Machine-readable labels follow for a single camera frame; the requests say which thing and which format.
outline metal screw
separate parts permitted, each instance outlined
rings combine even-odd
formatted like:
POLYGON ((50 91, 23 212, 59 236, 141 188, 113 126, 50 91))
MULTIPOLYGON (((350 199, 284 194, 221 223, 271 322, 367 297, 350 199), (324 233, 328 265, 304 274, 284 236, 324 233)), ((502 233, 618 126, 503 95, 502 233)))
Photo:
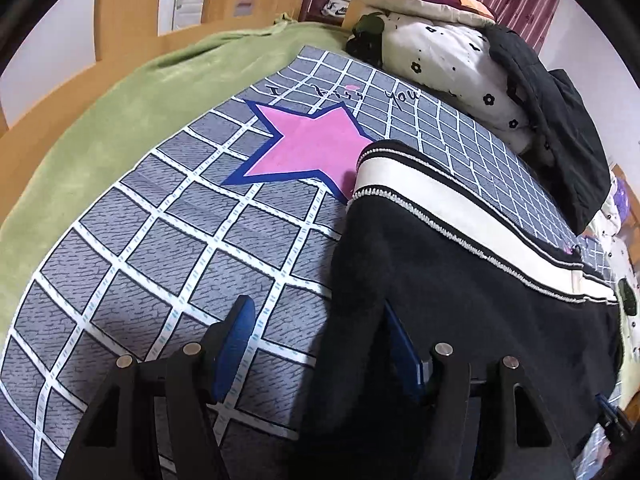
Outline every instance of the metal screw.
POLYGON ((199 343, 187 343, 182 347, 182 351, 187 355, 196 355, 201 348, 199 343))
POLYGON ((116 360, 116 366, 118 368, 127 368, 131 366, 132 362, 133 362, 133 357, 131 357, 130 355, 121 355, 116 360))
POLYGON ((502 364, 507 368, 511 368, 511 370, 515 370, 518 366, 520 366, 520 361, 518 361, 514 356, 507 355, 502 358, 502 364))
POLYGON ((436 345, 436 352, 440 355, 448 356, 453 354, 453 346, 449 343, 438 343, 436 345))

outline white wall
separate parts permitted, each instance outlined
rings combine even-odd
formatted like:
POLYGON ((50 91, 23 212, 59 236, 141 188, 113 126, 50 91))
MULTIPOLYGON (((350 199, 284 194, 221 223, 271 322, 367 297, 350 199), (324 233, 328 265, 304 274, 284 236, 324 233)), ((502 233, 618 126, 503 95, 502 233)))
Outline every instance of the white wall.
POLYGON ((609 40, 574 0, 560 0, 540 60, 564 68, 580 92, 611 163, 640 196, 640 89, 609 40))
POLYGON ((94 0, 58 0, 0 76, 9 126, 54 88, 95 63, 94 0))

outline star print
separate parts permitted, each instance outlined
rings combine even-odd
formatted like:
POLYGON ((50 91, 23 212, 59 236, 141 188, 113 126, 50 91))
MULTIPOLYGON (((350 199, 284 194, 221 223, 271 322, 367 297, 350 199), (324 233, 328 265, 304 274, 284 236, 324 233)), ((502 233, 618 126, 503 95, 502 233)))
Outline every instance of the star print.
POLYGON ((229 175, 224 185, 318 178, 341 202, 351 198, 358 157, 372 140, 343 102, 313 114, 245 103, 273 137, 229 175))

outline green cloth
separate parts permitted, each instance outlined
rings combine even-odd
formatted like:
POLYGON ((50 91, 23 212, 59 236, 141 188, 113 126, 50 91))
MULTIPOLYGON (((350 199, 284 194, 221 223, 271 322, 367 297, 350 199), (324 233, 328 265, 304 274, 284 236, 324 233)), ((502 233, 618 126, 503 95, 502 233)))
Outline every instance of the green cloth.
POLYGON ((347 38, 337 27, 287 21, 222 32, 146 63, 97 100, 47 153, 0 227, 0 340, 47 252, 149 149, 306 44, 343 52, 347 38))

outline wooden bed rail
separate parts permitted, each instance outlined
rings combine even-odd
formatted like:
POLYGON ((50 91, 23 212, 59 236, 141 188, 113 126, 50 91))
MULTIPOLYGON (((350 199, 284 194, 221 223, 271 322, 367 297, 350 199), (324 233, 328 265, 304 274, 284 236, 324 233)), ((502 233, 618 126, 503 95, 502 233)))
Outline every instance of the wooden bed rail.
POLYGON ((301 0, 254 0, 251 15, 235 18, 236 2, 204 0, 200 25, 158 36, 159 0, 95 0, 96 63, 50 92, 11 126, 0 107, 0 224, 53 143, 120 79, 214 32, 266 27, 283 12, 293 16, 301 0))

